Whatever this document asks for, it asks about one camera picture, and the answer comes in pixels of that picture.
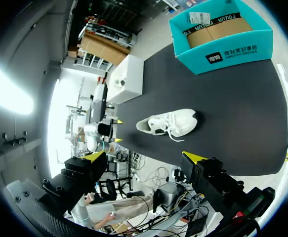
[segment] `box label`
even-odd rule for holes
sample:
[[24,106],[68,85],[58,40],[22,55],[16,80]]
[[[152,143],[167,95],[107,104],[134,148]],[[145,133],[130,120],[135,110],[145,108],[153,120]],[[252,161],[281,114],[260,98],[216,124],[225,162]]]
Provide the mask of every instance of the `box label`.
[[205,56],[205,58],[211,64],[223,61],[223,58],[222,58],[222,56],[221,56],[221,54],[219,52],[209,54],[209,55]]
[[189,14],[191,24],[209,24],[211,21],[208,12],[190,12]]
[[257,45],[248,45],[224,51],[225,58],[234,58],[242,55],[257,53]]
[[217,23],[220,23],[223,21],[227,21],[230,19],[235,19],[235,18],[241,18],[241,14],[239,12],[236,12],[236,13],[232,13],[232,14],[228,14],[225,16],[220,16],[220,17],[214,18],[214,19],[210,20],[208,24],[207,23],[198,24],[196,26],[193,26],[193,27],[183,31],[183,34],[185,36],[188,36],[188,35],[194,33],[195,31],[198,31],[198,30],[203,29],[205,27],[208,27],[208,26],[211,26],[213,24],[217,24]]

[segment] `teal box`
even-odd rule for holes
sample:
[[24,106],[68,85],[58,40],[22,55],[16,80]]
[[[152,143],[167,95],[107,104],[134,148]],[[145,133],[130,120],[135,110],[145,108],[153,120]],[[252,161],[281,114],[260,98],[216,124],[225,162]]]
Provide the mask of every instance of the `teal box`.
[[[210,13],[210,24],[191,24],[190,12]],[[191,48],[187,35],[216,23],[242,17],[252,31],[225,36]],[[175,57],[194,74],[201,74],[236,64],[271,59],[272,28],[241,0],[208,0],[169,21]]]

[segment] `screw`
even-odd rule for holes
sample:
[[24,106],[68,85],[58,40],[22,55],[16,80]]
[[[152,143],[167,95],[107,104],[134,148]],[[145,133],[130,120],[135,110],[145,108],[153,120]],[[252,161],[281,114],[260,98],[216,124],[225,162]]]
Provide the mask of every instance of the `screw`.
[[23,195],[24,195],[25,197],[28,197],[28,196],[30,195],[30,193],[29,193],[28,191],[24,191],[24,192],[23,192]]
[[61,191],[63,191],[63,190],[64,190],[64,188],[61,187],[61,186],[57,186],[57,187],[56,187],[56,191],[58,191],[58,192],[61,192]]
[[47,185],[47,184],[49,184],[50,182],[49,182],[49,179],[43,179],[43,184],[45,184],[45,185]]
[[14,200],[15,200],[16,203],[19,203],[21,201],[21,198],[20,197],[15,197]]

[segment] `human hand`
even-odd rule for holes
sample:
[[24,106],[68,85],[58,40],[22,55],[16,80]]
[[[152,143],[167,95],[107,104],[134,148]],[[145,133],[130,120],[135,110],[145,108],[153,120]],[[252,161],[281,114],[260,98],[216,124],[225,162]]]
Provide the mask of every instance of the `human hand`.
[[105,220],[107,222],[110,222],[110,221],[113,221],[115,218],[116,218],[116,214],[114,216],[111,216],[111,214],[109,214],[105,217]]
[[84,200],[85,201],[85,204],[86,205],[89,205],[91,202],[93,202],[94,201],[94,195],[93,195],[93,193],[88,193],[87,195],[86,195],[86,200]]

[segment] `wall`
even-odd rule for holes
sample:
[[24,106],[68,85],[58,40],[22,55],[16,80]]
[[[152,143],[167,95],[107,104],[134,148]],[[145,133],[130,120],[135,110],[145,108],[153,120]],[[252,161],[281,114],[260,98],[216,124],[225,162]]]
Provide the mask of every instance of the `wall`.
[[[60,61],[65,54],[64,32],[55,30],[63,29],[65,20],[55,20],[51,14],[58,15],[59,12],[55,11],[60,9],[65,18],[69,14],[65,11],[71,3],[72,0],[33,1],[15,17],[0,42],[0,69],[34,102],[34,110],[28,116],[0,108],[0,189],[14,180],[25,178],[40,185],[42,178],[50,176],[46,115],[61,72]],[[13,97],[9,100],[18,103]],[[27,142],[15,147],[3,144],[3,133],[11,139],[14,135],[22,137],[23,131],[28,132]]]

